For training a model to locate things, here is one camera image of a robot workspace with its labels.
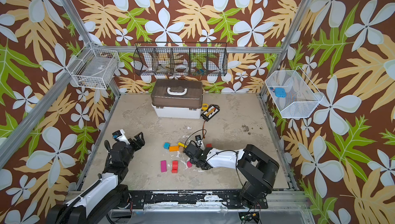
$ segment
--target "white mesh basket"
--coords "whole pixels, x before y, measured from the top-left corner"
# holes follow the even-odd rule
[[[308,85],[311,80],[307,75],[305,76],[306,80],[295,70],[279,70],[265,80],[281,117],[285,119],[308,118],[323,99],[323,94],[317,88],[317,92],[313,93]],[[277,97],[273,92],[276,88],[283,88],[286,97]]]
[[[107,89],[118,68],[119,54],[114,50],[89,48],[70,73],[79,87]]]

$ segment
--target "toolbox handle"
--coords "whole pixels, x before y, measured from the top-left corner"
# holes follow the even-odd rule
[[[170,87],[167,88],[167,93],[170,95],[185,95],[188,88],[185,88],[183,92],[172,92],[170,91]]]

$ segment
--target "purple rectangular block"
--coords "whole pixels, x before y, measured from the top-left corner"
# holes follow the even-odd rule
[[[167,171],[167,168],[166,168],[166,161],[165,161],[165,160],[163,160],[163,161],[160,162],[160,169],[161,169],[161,171],[162,171],[163,173]]]

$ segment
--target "black wire basket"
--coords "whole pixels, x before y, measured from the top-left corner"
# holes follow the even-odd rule
[[[186,43],[183,43],[184,46],[156,46],[140,42],[135,45],[134,68],[139,76],[225,76],[228,70],[226,43],[221,43],[220,46],[214,43],[200,43],[200,46],[188,46]]]

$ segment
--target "blue cube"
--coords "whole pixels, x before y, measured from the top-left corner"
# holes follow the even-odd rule
[[[284,88],[275,88],[274,94],[276,95],[276,97],[282,97],[282,98],[285,98],[287,96],[287,93],[285,93]]]

